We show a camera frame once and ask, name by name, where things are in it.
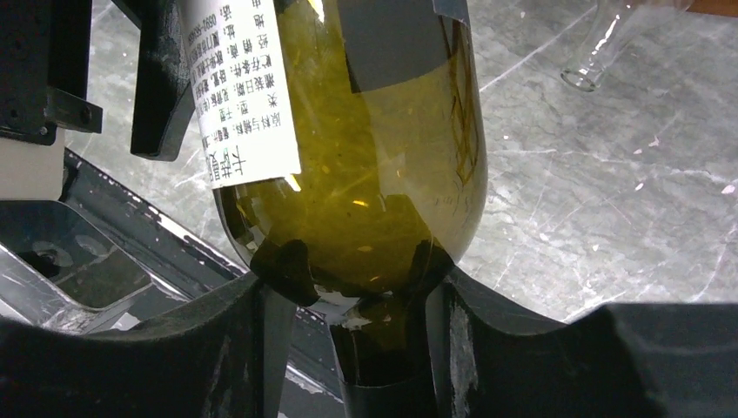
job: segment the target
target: green glass bottle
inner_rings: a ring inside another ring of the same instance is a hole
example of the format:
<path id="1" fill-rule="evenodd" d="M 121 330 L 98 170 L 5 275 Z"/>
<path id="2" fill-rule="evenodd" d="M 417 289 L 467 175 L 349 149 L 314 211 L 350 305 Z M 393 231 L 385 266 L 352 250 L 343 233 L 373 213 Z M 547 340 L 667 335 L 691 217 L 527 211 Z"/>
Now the green glass bottle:
<path id="1" fill-rule="evenodd" d="M 325 316 L 345 396 L 413 379 L 433 396 L 426 298 L 486 199 L 469 27 L 433 0 L 275 9 L 301 170 L 216 188 L 225 229 L 254 273 Z M 366 402 L 346 408 L 370 416 Z M 427 403 L 389 401 L 389 416 L 435 416 Z"/>

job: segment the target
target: gray marble surface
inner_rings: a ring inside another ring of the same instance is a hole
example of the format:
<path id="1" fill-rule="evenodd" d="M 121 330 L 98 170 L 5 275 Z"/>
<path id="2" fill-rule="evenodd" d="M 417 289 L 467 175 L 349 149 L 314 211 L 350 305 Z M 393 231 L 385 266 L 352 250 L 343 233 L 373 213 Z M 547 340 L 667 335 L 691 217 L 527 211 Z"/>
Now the gray marble surface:
<path id="1" fill-rule="evenodd" d="M 89 99 L 68 146 L 236 259 L 197 124 L 179 159 L 128 154 L 138 30 L 95 0 Z M 460 266 L 558 320 L 618 301 L 738 301 L 738 19 L 685 14 L 636 38 L 602 88 L 559 70 L 594 0 L 470 0 L 489 198 Z"/>

